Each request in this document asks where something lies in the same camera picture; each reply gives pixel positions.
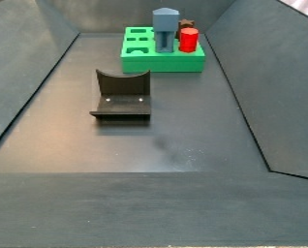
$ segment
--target green base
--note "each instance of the green base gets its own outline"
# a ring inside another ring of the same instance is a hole
[[[126,27],[119,53],[123,73],[151,72],[182,73],[201,72],[205,55],[199,44],[197,50],[186,53],[178,50],[174,40],[171,53],[154,52],[154,32],[151,27]]]

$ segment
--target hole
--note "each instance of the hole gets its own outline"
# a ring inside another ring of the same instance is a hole
[[[138,34],[138,33],[146,33],[146,29],[130,29],[130,33],[135,33],[135,34]]]
[[[129,47],[126,49],[126,53],[133,53],[133,54],[149,53],[149,49],[146,47]]]
[[[161,32],[161,48],[166,48],[167,46],[167,33]]]

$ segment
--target gray panel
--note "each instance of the gray panel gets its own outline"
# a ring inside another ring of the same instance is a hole
[[[43,0],[0,1],[0,135],[75,35]]]
[[[0,175],[0,247],[308,246],[308,181],[262,173]]]
[[[101,126],[95,69],[122,35],[81,35],[0,145],[0,172],[266,171],[207,42],[202,73],[151,73],[149,126]]]
[[[153,10],[166,7],[193,19],[201,32],[235,0],[49,0],[83,33],[122,32],[126,26],[151,25]]]
[[[238,0],[206,36],[270,169],[308,177],[308,17]]]

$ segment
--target gray floor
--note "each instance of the gray floor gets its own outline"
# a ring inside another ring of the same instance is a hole
[[[102,127],[121,36],[78,38],[0,143],[0,247],[308,245],[308,180],[266,172],[201,43],[201,74],[153,75],[151,125]]]
[[[77,39],[1,142],[0,172],[265,171],[203,37],[201,74],[151,74],[150,125],[99,126],[94,70],[121,74],[121,39]]]

